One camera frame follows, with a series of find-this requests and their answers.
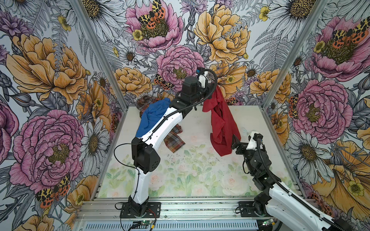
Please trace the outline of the dark red cloth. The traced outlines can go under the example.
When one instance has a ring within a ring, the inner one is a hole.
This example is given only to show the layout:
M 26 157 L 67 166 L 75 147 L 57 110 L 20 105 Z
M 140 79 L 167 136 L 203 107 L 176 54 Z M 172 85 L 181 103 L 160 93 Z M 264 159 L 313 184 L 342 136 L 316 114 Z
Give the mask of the dark red cloth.
M 211 112 L 211 144 L 221 156 L 232 153 L 233 137 L 241 139 L 238 126 L 219 87 L 203 104 L 203 112 Z

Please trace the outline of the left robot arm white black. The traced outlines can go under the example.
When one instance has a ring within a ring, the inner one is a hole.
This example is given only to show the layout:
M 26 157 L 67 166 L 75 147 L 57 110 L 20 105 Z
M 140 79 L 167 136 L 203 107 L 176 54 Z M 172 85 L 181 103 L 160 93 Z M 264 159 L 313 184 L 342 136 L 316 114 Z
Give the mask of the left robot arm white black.
M 187 77 L 173 100 L 151 104 L 142 114 L 136 136 L 132 140 L 132 159 L 138 170 L 135 186 L 128 199 L 128 211 L 136 217 L 145 215 L 149 200 L 149 182 L 159 166 L 158 149 L 171 130 L 197 105 L 212 96 L 215 84 L 204 76 Z

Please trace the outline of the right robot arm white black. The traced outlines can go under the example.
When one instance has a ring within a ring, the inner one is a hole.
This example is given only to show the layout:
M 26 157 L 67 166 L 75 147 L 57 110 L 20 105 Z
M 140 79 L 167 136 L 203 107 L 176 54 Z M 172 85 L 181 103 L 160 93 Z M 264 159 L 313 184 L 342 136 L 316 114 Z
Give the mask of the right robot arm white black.
M 236 135 L 232 138 L 232 149 L 243 156 L 243 166 L 248 169 L 260 193 L 254 198 L 252 211 L 264 217 L 275 217 L 293 231 L 350 231 L 350 224 L 316 209 L 302 197 L 289 189 L 269 167 L 263 136 L 253 132 L 248 142 L 241 142 Z

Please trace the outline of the blue cloth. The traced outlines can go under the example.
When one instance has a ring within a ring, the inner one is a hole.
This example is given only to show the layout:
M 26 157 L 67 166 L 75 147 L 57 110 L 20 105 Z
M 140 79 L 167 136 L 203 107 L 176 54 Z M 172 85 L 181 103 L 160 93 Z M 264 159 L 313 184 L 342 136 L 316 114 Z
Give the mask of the blue cloth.
M 141 122 L 136 132 L 136 137 L 141 138 L 149 132 L 166 113 L 171 100 L 144 96 L 138 100 L 136 107 L 140 111 Z

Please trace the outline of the plaid red cloth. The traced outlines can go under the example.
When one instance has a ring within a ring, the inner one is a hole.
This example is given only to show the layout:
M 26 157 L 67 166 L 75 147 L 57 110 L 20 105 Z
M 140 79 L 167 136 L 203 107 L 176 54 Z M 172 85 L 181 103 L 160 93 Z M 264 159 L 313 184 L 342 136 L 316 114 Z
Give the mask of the plaid red cloth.
M 183 132 L 182 127 L 177 124 L 175 125 L 174 128 L 172 128 L 172 130 L 169 132 L 169 134 L 164 139 L 164 142 L 167 148 L 171 150 L 173 153 L 177 152 L 181 147 L 185 145 L 185 142 L 178 136 L 178 134 L 182 132 Z

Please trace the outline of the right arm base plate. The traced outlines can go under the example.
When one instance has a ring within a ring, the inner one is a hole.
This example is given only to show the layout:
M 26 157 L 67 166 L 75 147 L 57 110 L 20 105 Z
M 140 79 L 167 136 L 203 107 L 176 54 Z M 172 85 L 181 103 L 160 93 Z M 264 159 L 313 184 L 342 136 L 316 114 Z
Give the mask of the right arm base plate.
M 235 209 L 236 214 L 240 214 L 241 217 L 247 218 L 267 218 L 272 217 L 266 209 L 264 204 L 256 201 L 239 201 L 239 205 Z

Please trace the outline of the aluminium front rail frame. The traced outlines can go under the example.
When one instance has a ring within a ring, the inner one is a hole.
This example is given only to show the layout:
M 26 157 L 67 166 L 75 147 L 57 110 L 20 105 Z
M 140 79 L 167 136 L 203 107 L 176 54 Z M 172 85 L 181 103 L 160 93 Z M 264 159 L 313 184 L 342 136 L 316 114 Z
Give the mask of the aluminium front rail frame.
M 250 198 L 154 198 L 150 202 L 161 203 L 159 218 L 129 219 L 119 217 L 122 201 L 107 198 L 85 203 L 74 230 L 277 231 L 284 224 L 275 217 L 243 218 L 236 214 L 239 201 L 253 201 Z

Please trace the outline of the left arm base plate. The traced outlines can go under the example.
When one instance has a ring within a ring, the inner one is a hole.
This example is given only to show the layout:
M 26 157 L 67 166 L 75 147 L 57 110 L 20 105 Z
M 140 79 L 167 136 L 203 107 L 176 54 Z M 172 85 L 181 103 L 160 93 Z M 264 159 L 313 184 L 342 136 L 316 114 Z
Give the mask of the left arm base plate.
M 120 209 L 120 218 L 159 218 L 161 214 L 160 202 L 146 202 L 138 205 L 135 202 L 123 203 Z

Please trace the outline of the left corner aluminium post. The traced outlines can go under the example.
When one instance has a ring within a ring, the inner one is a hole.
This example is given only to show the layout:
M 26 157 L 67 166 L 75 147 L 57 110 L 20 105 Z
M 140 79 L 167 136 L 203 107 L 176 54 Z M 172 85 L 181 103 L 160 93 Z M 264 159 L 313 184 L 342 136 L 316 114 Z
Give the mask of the left corner aluminium post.
M 121 92 L 121 89 L 117 83 L 116 78 L 114 77 L 113 71 L 111 69 L 110 63 L 104 53 L 104 50 L 100 44 L 99 38 L 94 31 L 94 26 L 91 24 L 88 14 L 84 8 L 82 1 L 71 1 L 71 6 L 76 13 L 76 16 L 83 28 L 84 34 L 87 36 L 92 49 L 94 50 L 99 63 L 102 66 L 103 71 L 105 72 L 109 82 L 111 83 L 112 89 L 115 92 L 118 102 L 121 105 L 121 108 L 124 112 L 127 112 L 128 104 L 124 99 L 124 96 Z

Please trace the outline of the corner aluminium post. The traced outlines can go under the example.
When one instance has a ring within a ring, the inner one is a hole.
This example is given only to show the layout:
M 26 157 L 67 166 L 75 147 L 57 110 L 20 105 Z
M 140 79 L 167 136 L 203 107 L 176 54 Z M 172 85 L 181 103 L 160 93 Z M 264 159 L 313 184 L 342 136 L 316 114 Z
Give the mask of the corner aluminium post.
M 76 16 L 83 28 L 84 34 L 87 36 L 92 49 L 94 50 L 99 63 L 102 66 L 103 71 L 105 72 L 109 82 L 111 83 L 112 89 L 115 92 L 118 102 L 121 105 L 121 108 L 124 112 L 127 112 L 128 104 L 124 99 L 124 96 L 121 92 L 121 89 L 117 83 L 116 78 L 114 77 L 113 71 L 111 69 L 110 63 L 104 53 L 104 50 L 100 44 L 99 38 L 94 31 L 94 26 L 91 24 L 88 14 L 84 8 L 82 1 L 71 1 L 71 6 L 76 13 Z
M 267 109 L 268 105 L 275 97 L 277 91 L 279 90 L 281 84 L 285 80 L 286 75 L 288 74 L 289 69 L 291 68 L 292 62 L 297 57 L 299 53 L 299 49 L 304 45 L 304 42 L 308 38 L 309 34 L 317 24 L 319 17 L 324 11 L 325 6 L 327 5 L 327 0 L 319 0 L 316 1 L 311 13 L 309 14 L 307 21 L 305 22 L 304 26 L 302 27 L 302 31 L 297 34 L 297 39 L 293 44 L 291 50 L 288 53 L 288 56 L 283 63 L 279 74 L 277 75 L 276 80 L 271 86 L 266 98 L 264 99 L 263 103 L 261 104 L 262 109 Z

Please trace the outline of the right corner aluminium post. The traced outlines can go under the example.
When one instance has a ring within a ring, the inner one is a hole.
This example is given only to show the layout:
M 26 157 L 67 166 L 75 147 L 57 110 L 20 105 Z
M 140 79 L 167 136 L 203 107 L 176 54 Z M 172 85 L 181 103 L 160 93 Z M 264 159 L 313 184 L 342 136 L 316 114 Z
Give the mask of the right corner aluminium post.
M 286 75 L 288 74 L 289 69 L 291 68 L 292 62 L 297 57 L 299 53 L 299 49 L 304 45 L 304 42 L 308 38 L 309 34 L 317 24 L 319 17 L 324 11 L 325 6 L 327 5 L 327 0 L 319 0 L 316 1 L 311 13 L 309 14 L 307 21 L 305 22 L 304 26 L 302 27 L 302 31 L 297 34 L 297 39 L 293 44 L 291 50 L 288 53 L 288 56 L 283 63 L 279 74 L 277 75 L 276 80 L 271 86 L 266 98 L 264 99 L 263 103 L 261 104 L 262 109 L 267 109 L 268 105 L 275 97 L 277 91 L 279 90 L 281 84 L 285 80 Z

